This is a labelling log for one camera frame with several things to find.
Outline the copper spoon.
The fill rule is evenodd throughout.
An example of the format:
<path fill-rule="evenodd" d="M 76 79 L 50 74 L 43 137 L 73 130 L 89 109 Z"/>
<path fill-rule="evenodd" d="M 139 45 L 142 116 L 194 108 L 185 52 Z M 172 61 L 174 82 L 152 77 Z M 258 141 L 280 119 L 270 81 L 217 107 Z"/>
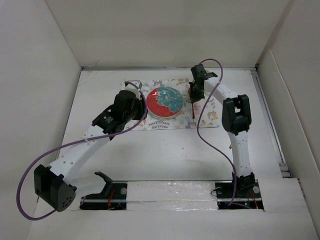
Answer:
<path fill-rule="evenodd" d="M 195 102 L 195 94 L 192 87 L 188 89 L 188 94 L 190 97 L 191 110 L 192 110 L 192 118 L 195 119 L 195 110 L 194 110 L 194 102 Z"/>

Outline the animal print cloth placemat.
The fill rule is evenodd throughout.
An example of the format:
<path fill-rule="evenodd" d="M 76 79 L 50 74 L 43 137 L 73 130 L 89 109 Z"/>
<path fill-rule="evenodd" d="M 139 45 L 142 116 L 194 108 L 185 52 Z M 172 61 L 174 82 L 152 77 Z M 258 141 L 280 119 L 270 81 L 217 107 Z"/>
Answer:
<path fill-rule="evenodd" d="M 144 119 L 135 131 L 155 131 L 155 130 L 180 130 L 195 129 L 202 114 L 201 128 L 217 128 L 219 126 L 219 117 L 216 111 L 216 103 L 214 97 L 211 97 L 208 104 L 202 99 L 194 103 L 195 119 L 192 118 L 192 105 L 188 93 L 190 84 L 188 78 L 172 78 L 172 79 L 152 79 L 142 80 L 141 90 L 147 100 L 148 94 L 158 87 L 171 87 L 178 90 L 183 96 L 183 107 L 179 114 L 172 118 L 160 118 L 152 115 L 149 110 L 146 119 Z"/>

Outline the red and teal plate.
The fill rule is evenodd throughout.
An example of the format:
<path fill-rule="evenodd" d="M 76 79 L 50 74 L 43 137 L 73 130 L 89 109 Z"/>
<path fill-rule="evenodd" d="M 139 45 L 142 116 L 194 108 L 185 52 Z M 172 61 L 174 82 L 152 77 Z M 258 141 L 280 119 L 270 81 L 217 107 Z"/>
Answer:
<path fill-rule="evenodd" d="M 183 95 L 175 88 L 162 86 L 153 89 L 146 98 L 148 111 L 155 117 L 168 119 L 178 115 L 183 106 Z"/>

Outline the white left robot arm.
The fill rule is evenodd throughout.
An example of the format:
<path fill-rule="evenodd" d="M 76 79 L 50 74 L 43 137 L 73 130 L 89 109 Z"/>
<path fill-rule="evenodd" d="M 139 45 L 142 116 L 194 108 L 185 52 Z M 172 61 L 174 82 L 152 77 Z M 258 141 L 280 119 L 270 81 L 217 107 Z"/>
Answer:
<path fill-rule="evenodd" d="M 81 140 L 64 146 L 64 155 L 48 166 L 40 164 L 33 172 L 36 195 L 55 211 L 66 210 L 76 197 L 73 179 L 80 168 L 114 137 L 129 132 L 130 121 L 142 122 L 147 116 L 145 96 L 139 89 L 121 90 L 112 105 L 100 113 Z"/>

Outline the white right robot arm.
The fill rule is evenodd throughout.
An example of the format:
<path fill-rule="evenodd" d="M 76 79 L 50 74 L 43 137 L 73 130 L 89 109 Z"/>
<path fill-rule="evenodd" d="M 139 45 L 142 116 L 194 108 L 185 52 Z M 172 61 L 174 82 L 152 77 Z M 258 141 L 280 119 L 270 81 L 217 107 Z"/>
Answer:
<path fill-rule="evenodd" d="M 253 173 L 248 148 L 248 132 L 252 123 L 250 100 L 246 94 L 237 94 L 222 84 L 221 75 L 205 70 L 203 64 L 191 69 L 193 80 L 189 83 L 191 103 L 205 98 L 205 92 L 214 97 L 222 105 L 221 122 L 227 132 L 232 150 L 232 182 L 231 199 L 243 197 L 256 181 Z"/>

